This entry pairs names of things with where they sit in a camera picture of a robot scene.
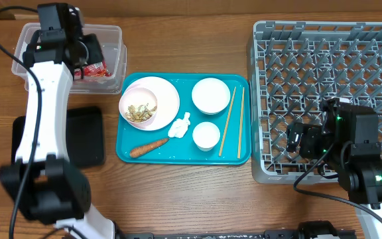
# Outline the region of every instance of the blue tray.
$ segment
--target blue tray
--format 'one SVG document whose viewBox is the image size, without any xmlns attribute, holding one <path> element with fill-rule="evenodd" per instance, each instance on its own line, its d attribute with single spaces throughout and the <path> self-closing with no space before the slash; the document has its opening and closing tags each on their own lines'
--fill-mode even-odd
<svg viewBox="0 0 382 239">
<path fill-rule="evenodd" d="M 180 107 L 175 119 L 183 118 L 185 112 L 190 112 L 191 125 L 182 139 L 171 138 L 165 145 L 149 152 L 146 155 L 133 159 L 129 152 L 138 146 L 154 142 L 167 136 L 172 122 L 166 127 L 156 131 L 142 131 L 129 125 L 119 115 L 119 127 L 117 129 L 116 153 L 121 160 L 127 163 L 166 163 L 181 165 L 241 165 L 245 163 L 251 154 L 250 136 L 250 102 L 249 85 L 242 76 L 235 74 L 194 74 L 194 73 L 150 73 L 138 72 L 129 75 L 124 83 L 122 93 L 132 82 L 146 76 L 157 76 L 168 80 L 178 90 Z M 208 116 L 200 112 L 192 103 L 191 91 L 194 85 L 204 78 L 217 78 L 223 80 L 231 91 L 237 87 L 232 106 L 231 116 L 222 156 L 219 157 L 220 144 L 228 114 L 229 105 L 220 113 Z M 237 158 L 239 117 L 241 113 L 242 87 L 245 87 L 245 102 L 243 113 L 243 135 L 241 139 L 241 158 Z M 210 151 L 203 152 L 192 141 L 192 131 L 201 122 L 210 121 L 219 127 L 221 132 L 220 142 Z"/>
</svg>

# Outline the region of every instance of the brown carrot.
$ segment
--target brown carrot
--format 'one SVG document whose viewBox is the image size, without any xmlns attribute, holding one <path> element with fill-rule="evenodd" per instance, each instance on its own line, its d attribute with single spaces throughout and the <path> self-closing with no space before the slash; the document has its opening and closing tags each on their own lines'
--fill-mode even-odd
<svg viewBox="0 0 382 239">
<path fill-rule="evenodd" d="M 144 154 L 160 147 L 161 145 L 164 145 L 167 141 L 169 141 L 169 138 L 160 139 L 160 140 L 157 140 L 156 142 L 152 142 L 140 147 L 136 147 L 131 150 L 130 156 L 132 158 L 143 156 Z"/>
</svg>

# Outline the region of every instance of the chopstick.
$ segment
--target chopstick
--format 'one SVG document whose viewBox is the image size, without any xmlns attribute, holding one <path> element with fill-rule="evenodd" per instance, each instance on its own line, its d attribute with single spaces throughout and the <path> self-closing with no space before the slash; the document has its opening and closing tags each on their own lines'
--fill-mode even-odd
<svg viewBox="0 0 382 239">
<path fill-rule="evenodd" d="M 228 129 L 229 117 L 231 115 L 232 104 L 233 104 L 233 99 L 235 98 L 236 89 L 237 89 L 236 87 L 234 87 L 233 89 L 232 100 L 231 100 L 231 104 L 229 105 L 228 116 L 226 117 L 225 129 L 223 130 L 222 143 L 220 144 L 219 157 L 222 156 L 223 143 L 225 143 L 226 130 Z"/>
<path fill-rule="evenodd" d="M 241 134 L 243 133 L 243 109 L 244 109 L 244 87 L 243 97 L 241 99 L 241 116 L 239 118 L 239 136 L 238 136 L 238 159 L 241 157 Z"/>
</svg>

